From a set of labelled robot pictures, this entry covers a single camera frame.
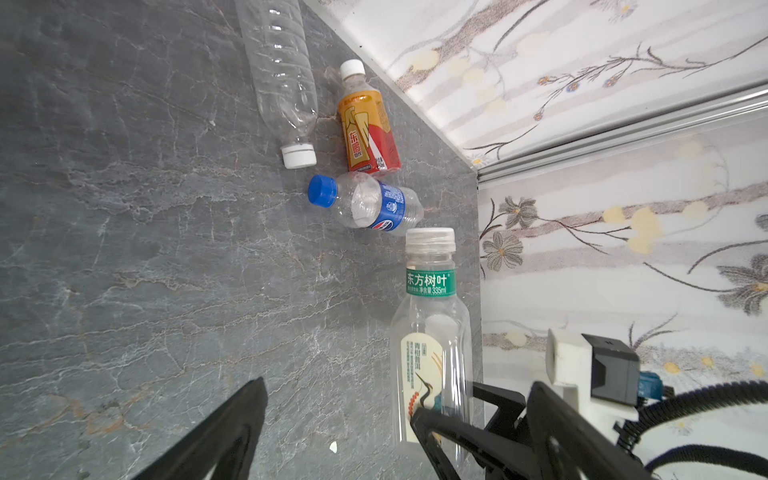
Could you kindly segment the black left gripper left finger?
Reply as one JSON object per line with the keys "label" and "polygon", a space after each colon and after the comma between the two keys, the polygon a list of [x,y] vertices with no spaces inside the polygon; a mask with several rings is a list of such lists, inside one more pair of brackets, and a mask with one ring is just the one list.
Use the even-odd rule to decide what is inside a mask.
{"label": "black left gripper left finger", "polygon": [[247,382],[138,479],[247,479],[268,405],[264,379]]}

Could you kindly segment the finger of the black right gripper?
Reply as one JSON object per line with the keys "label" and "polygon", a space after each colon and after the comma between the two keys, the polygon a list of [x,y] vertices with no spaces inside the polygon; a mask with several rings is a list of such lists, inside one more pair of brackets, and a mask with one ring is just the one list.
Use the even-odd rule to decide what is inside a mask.
{"label": "finger of the black right gripper", "polygon": [[485,425],[487,431],[514,432],[516,430],[516,422],[526,409],[526,399],[521,393],[474,382],[472,395],[496,407],[495,413]]}
{"label": "finger of the black right gripper", "polygon": [[540,467],[530,447],[478,429],[453,417],[420,408],[411,427],[439,479],[459,479],[434,434],[454,442],[503,479],[539,479]]}

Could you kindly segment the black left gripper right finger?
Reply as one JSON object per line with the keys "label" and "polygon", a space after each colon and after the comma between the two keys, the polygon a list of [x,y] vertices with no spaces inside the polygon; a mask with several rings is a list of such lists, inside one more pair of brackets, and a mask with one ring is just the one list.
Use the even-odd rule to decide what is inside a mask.
{"label": "black left gripper right finger", "polygon": [[651,477],[542,382],[531,387],[526,418],[543,479]]}

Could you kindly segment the clear bottle green label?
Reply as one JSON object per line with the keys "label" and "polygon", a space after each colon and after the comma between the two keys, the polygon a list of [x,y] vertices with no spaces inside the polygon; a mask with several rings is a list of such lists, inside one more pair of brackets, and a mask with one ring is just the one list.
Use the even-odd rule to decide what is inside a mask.
{"label": "clear bottle green label", "polygon": [[457,295],[451,228],[413,228],[405,237],[405,296],[390,326],[395,451],[422,458],[410,425],[425,409],[471,420],[470,314]]}

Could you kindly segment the Pepsi blue label bottle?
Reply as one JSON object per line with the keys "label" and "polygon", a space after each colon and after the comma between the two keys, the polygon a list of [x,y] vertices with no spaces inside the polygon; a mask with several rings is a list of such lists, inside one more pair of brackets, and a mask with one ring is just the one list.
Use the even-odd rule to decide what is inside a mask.
{"label": "Pepsi blue label bottle", "polygon": [[307,194],[312,205],[328,210],[347,228],[404,236],[424,218],[414,190],[383,183],[366,173],[349,172],[337,178],[314,175]]}

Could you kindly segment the orange red label bottle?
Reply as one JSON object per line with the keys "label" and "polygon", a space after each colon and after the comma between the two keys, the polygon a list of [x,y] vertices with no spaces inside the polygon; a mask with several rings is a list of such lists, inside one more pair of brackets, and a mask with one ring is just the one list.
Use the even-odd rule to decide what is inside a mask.
{"label": "orange red label bottle", "polygon": [[338,103],[350,172],[382,176],[402,167],[381,92],[367,81],[361,60],[340,66],[343,96]]}

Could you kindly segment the clear ribbed bottle white cap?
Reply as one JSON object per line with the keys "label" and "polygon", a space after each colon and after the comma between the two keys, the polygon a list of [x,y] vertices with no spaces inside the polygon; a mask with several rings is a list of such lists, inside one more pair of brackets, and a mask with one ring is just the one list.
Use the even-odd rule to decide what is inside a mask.
{"label": "clear ribbed bottle white cap", "polygon": [[283,164],[289,170],[314,166],[310,137],[318,101],[300,5],[273,0],[235,5],[258,109],[278,140]]}

